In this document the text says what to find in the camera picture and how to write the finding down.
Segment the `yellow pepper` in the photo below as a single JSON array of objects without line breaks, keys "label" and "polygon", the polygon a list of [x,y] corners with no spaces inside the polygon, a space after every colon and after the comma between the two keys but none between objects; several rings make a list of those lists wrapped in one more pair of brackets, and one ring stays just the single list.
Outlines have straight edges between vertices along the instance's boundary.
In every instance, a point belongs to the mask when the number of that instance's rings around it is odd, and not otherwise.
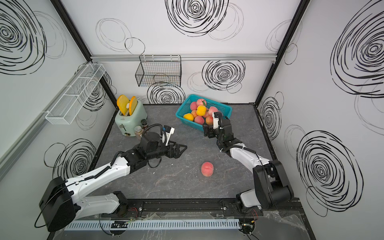
[{"label": "yellow pepper", "polygon": [[183,118],[186,119],[186,120],[188,120],[188,121],[191,121],[191,122],[193,122],[194,119],[195,119],[194,115],[191,114],[191,113],[188,113],[188,114],[183,115]]},{"label": "yellow pepper", "polygon": [[198,106],[198,108],[197,108],[197,115],[198,116],[204,116],[205,114],[206,114],[206,112],[207,112],[207,107],[205,107],[205,106]]}]

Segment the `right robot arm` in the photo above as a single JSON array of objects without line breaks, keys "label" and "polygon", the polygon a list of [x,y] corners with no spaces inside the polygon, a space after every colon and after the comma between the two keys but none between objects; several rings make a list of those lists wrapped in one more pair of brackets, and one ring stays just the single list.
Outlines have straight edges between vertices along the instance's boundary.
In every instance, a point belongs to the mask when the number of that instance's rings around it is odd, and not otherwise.
[{"label": "right robot arm", "polygon": [[240,206],[270,209],[292,200],[294,191],[283,164],[261,157],[235,138],[230,119],[221,112],[213,113],[212,118],[211,125],[203,125],[204,136],[216,138],[220,152],[239,161],[253,174],[254,188],[237,195]]}]

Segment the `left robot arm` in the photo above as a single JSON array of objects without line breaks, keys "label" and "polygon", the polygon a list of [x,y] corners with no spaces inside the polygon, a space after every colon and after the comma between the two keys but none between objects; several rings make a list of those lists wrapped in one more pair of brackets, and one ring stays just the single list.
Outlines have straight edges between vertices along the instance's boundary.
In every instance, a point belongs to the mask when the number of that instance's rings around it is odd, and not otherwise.
[{"label": "left robot arm", "polygon": [[117,152],[108,164],[67,180],[52,179],[39,203],[39,216],[44,219],[44,226],[48,232],[56,232],[79,218],[115,212],[123,203],[117,193],[96,197],[89,194],[148,166],[152,159],[178,159],[187,148],[171,141],[167,132],[162,135],[149,132],[132,149]]}]

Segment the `teal plastic basket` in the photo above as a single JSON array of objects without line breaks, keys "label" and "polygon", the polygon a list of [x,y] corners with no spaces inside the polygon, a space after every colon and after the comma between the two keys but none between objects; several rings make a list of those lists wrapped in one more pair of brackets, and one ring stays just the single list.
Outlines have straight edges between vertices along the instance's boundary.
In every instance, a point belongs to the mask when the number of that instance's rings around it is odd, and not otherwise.
[{"label": "teal plastic basket", "polygon": [[181,120],[182,124],[203,131],[203,124],[206,123],[209,114],[211,114],[211,117],[208,119],[208,123],[212,125],[213,113],[221,112],[223,117],[229,119],[232,111],[232,107],[228,105],[192,94],[179,107],[176,117]]}]

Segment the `black cap spice bottle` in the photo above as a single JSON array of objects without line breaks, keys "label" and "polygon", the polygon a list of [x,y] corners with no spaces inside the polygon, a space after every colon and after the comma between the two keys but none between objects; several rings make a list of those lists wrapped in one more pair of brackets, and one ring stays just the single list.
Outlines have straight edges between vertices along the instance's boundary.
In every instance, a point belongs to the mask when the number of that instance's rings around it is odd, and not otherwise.
[{"label": "black cap spice bottle", "polygon": [[141,125],[142,125],[143,130],[147,129],[149,127],[147,119],[142,119]]}]

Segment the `silver cap spice jar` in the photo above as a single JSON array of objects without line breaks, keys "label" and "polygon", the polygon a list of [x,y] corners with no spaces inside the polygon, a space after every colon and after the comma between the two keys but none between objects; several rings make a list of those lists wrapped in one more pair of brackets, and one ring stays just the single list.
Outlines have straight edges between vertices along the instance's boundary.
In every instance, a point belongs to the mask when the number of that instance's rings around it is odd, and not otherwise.
[{"label": "silver cap spice jar", "polygon": [[134,130],[136,137],[140,140],[142,138],[144,129],[141,126],[135,126]]}]

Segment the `mint green toaster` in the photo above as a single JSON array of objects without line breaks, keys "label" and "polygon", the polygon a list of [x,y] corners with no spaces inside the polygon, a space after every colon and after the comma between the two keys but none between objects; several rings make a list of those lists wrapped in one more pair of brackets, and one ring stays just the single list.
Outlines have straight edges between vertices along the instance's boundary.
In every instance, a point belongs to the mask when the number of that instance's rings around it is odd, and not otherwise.
[{"label": "mint green toaster", "polygon": [[123,116],[121,111],[115,116],[115,124],[121,131],[123,136],[135,137],[135,127],[141,125],[141,120],[147,119],[147,112],[141,100],[131,116]]}]

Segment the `right yellow toast slice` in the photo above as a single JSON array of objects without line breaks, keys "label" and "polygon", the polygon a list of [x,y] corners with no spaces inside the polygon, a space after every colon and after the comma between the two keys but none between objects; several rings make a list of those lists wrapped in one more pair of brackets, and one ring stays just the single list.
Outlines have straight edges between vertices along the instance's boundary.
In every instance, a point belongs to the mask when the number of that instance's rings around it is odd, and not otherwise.
[{"label": "right yellow toast slice", "polygon": [[133,97],[130,99],[129,107],[128,107],[129,115],[130,115],[130,116],[134,113],[134,111],[135,111],[137,105],[138,105],[138,99],[137,99],[136,96],[133,96]]}]

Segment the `yellow toast slice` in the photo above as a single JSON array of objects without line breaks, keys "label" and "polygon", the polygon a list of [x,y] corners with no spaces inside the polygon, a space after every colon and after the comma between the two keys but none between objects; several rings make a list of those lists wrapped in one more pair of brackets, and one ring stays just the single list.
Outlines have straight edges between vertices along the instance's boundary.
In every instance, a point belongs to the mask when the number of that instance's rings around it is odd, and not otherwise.
[{"label": "yellow toast slice", "polygon": [[125,95],[120,95],[117,99],[117,106],[123,116],[129,111],[130,99]]},{"label": "yellow toast slice", "polygon": [[130,99],[129,107],[128,107],[129,115],[130,115],[130,116],[134,113],[134,111],[135,111],[137,105],[138,105],[138,99],[137,99],[136,96],[133,96],[133,97]]}]

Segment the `left yellow toast slice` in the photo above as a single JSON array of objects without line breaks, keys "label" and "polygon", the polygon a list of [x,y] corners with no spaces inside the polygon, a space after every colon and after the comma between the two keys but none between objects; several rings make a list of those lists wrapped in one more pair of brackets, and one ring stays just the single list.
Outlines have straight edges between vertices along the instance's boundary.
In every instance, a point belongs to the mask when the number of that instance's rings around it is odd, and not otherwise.
[{"label": "left yellow toast slice", "polygon": [[125,95],[120,95],[117,99],[117,106],[123,116],[129,111],[130,99]]}]

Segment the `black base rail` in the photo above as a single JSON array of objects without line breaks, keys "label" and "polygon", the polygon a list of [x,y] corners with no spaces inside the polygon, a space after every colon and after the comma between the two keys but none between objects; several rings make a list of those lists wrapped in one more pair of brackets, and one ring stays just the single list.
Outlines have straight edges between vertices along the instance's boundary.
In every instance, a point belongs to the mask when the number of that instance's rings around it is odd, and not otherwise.
[{"label": "black base rail", "polygon": [[143,217],[148,213],[194,213],[218,214],[220,217],[262,216],[265,207],[243,207],[236,198],[226,199],[128,199],[111,216]]}]

